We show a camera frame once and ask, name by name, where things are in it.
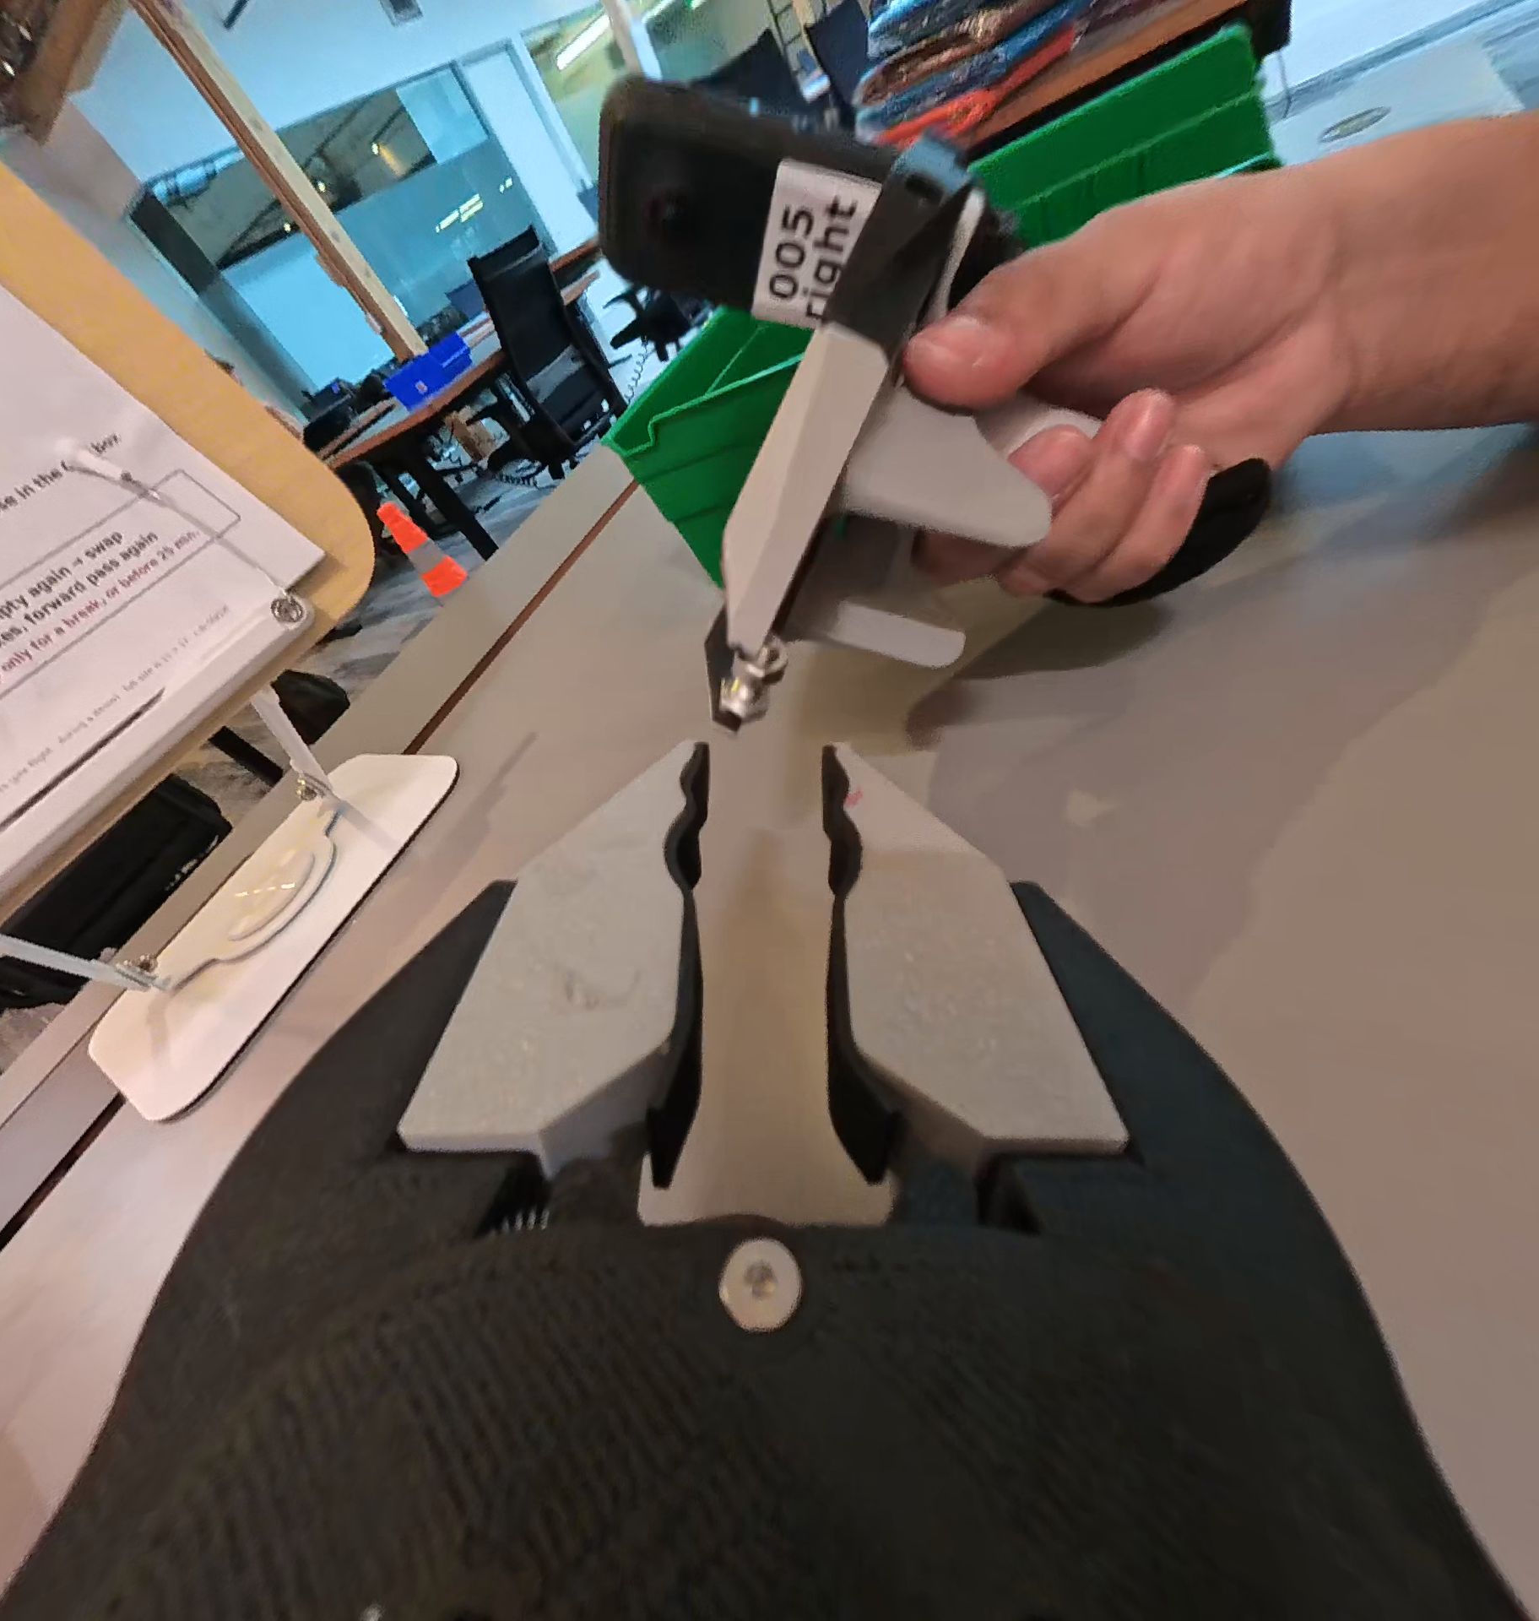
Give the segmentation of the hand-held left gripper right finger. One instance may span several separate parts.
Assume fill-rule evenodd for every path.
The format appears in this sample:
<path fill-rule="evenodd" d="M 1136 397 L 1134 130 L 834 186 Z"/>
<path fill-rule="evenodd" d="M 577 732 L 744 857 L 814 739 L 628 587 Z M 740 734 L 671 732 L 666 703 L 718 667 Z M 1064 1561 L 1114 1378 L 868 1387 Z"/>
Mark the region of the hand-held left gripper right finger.
<path fill-rule="evenodd" d="M 1002 868 L 847 743 L 821 754 L 827 1103 L 877 1184 L 910 1157 L 1114 1157 L 1129 1130 Z"/>

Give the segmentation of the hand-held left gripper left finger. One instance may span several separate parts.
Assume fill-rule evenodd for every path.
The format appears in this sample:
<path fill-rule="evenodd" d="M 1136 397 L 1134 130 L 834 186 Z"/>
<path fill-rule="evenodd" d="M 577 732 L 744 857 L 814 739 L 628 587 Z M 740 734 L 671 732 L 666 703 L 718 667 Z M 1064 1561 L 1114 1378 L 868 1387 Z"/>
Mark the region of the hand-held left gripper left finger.
<path fill-rule="evenodd" d="M 700 1103 L 709 756 L 673 747 L 527 862 L 398 1123 L 407 1148 L 521 1152 L 555 1177 L 635 1130 L 673 1183 Z"/>

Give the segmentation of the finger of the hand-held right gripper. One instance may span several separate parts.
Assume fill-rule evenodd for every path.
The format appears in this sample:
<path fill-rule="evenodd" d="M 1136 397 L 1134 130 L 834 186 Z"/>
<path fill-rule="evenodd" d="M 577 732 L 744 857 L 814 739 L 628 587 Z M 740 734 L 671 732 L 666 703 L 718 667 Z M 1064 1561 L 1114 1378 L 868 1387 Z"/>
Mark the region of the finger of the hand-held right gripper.
<path fill-rule="evenodd" d="M 722 537 L 724 609 L 706 654 L 716 723 L 725 647 L 753 652 L 780 636 L 780 614 L 890 368 L 877 341 L 838 323 L 819 327 L 800 359 Z"/>
<path fill-rule="evenodd" d="M 917 567 L 915 537 L 888 519 L 832 519 L 794 589 L 785 640 L 845 645 L 924 669 L 955 663 L 966 631 Z"/>

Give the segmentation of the green plastic bin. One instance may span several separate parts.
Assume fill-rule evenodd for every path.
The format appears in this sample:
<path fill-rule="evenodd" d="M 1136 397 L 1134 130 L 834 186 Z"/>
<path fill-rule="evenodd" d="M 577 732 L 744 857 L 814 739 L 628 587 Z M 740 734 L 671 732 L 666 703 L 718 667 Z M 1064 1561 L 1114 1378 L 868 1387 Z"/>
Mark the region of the green plastic bin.
<path fill-rule="evenodd" d="M 953 296 L 1131 200 L 1275 168 L 1257 68 L 1237 10 L 1037 128 L 977 137 L 968 169 L 989 218 Z M 818 263 L 841 265 L 897 149 L 648 79 L 612 92 L 601 148 L 612 265 L 713 307 L 612 446 L 720 582 L 725 520 L 834 282 Z"/>

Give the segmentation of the small steel bolt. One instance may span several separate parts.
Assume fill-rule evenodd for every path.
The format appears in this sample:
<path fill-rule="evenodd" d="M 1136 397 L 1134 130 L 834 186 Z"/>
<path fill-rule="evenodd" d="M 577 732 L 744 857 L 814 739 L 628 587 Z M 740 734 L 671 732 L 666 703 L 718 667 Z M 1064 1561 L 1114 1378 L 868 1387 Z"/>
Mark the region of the small steel bolt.
<path fill-rule="evenodd" d="M 780 681 L 765 685 L 753 680 L 742 667 L 744 654 L 751 652 L 725 647 L 725 667 L 718 680 L 716 718 L 718 723 L 731 728 L 740 728 L 763 718 L 780 685 Z"/>

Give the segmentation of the person's right hand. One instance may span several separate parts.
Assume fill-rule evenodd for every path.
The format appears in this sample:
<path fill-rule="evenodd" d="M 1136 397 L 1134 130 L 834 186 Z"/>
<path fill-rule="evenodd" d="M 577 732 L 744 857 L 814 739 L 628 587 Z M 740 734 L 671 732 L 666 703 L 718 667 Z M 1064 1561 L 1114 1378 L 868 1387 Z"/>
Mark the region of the person's right hand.
<path fill-rule="evenodd" d="M 1102 213 L 982 278 L 912 339 L 910 385 L 970 410 L 1033 394 L 1102 424 L 1009 455 L 1051 502 L 1040 542 L 926 535 L 921 569 L 1084 602 L 1154 578 L 1217 472 L 1279 466 L 1346 394 L 1337 229 L 1311 171 L 1284 168 Z"/>

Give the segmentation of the black office chair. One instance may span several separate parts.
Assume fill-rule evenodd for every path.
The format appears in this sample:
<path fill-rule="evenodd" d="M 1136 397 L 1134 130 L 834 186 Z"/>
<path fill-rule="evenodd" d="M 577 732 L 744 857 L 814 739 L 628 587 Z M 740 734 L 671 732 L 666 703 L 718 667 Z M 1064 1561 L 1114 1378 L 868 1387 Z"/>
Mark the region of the black office chair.
<path fill-rule="evenodd" d="M 519 406 L 528 455 L 559 479 L 624 412 L 624 392 L 543 245 L 480 253 L 469 269 L 501 349 L 496 392 Z"/>

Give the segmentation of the white stand base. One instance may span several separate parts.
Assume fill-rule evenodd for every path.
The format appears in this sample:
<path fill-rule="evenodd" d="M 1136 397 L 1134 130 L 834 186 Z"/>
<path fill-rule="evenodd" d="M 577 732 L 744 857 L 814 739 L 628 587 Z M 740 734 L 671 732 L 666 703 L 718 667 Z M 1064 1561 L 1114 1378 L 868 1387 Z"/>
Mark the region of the white stand base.
<path fill-rule="evenodd" d="M 447 756 L 322 766 L 273 687 L 253 709 L 293 768 L 295 806 L 156 958 L 100 962 L 0 931 L 0 958 L 120 991 L 91 1058 L 150 1123 L 214 1087 L 458 777 Z"/>

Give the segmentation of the stack of folded cloths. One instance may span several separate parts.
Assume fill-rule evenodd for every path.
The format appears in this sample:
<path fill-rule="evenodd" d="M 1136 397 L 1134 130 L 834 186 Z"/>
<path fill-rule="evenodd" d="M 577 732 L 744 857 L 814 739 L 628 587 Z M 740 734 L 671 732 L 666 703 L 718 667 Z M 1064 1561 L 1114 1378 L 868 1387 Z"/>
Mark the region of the stack of folded cloths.
<path fill-rule="evenodd" d="M 1152 1 L 899 1 L 867 25 L 867 70 L 852 93 L 861 140 L 899 148 L 957 137 L 1062 61 L 1093 30 Z"/>

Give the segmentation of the orange traffic cone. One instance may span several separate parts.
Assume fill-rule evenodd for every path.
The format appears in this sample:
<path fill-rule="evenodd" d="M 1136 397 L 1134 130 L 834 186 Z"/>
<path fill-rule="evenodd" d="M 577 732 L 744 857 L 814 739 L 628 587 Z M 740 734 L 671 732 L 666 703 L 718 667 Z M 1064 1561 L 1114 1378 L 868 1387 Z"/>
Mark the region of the orange traffic cone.
<path fill-rule="evenodd" d="M 467 580 L 469 575 L 456 557 L 451 557 L 404 506 L 384 500 L 376 515 L 384 533 L 413 564 L 432 596 L 449 596 Z"/>

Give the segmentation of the dark bag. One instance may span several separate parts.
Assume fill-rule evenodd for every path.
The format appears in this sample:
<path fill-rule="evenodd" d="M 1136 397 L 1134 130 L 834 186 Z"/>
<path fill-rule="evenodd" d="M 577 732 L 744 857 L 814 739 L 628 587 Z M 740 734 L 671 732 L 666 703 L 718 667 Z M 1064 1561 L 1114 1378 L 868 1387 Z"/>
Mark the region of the dark bag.
<path fill-rule="evenodd" d="M 230 830 L 210 795 L 170 775 L 17 909 L 2 931 L 80 958 L 103 958 L 127 944 Z M 0 1016 L 69 1002 L 80 987 L 76 974 L 0 958 Z"/>

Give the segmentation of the wooden display board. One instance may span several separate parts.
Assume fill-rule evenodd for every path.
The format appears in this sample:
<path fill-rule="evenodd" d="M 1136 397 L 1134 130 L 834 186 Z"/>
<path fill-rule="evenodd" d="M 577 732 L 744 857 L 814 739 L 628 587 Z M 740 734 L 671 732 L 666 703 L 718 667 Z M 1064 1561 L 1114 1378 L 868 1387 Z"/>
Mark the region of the wooden display board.
<path fill-rule="evenodd" d="M 317 551 L 302 571 L 268 593 L 293 598 L 293 622 L 279 618 L 266 602 L 262 640 L 241 633 L 196 663 L 179 696 L 154 699 L 118 727 L 114 739 L 100 743 L 98 756 L 118 756 L 107 785 L 74 785 L 74 803 L 53 806 L 49 817 L 36 806 L 26 808 L 24 839 L 13 826 L 0 828 L 0 842 L 9 846 L 0 860 L 2 927 L 183 756 L 357 605 L 373 576 L 375 548 L 366 517 L 338 477 L 2 160 L 0 287 L 150 410 L 230 493 L 266 506 Z"/>

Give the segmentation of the printed instruction sheet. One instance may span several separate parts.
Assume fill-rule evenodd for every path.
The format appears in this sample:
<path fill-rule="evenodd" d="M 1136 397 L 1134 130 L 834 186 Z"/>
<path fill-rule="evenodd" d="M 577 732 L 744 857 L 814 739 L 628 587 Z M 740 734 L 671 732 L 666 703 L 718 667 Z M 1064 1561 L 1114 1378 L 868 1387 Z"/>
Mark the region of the printed instruction sheet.
<path fill-rule="evenodd" d="M 320 560 L 0 283 L 0 895 L 279 645 Z"/>

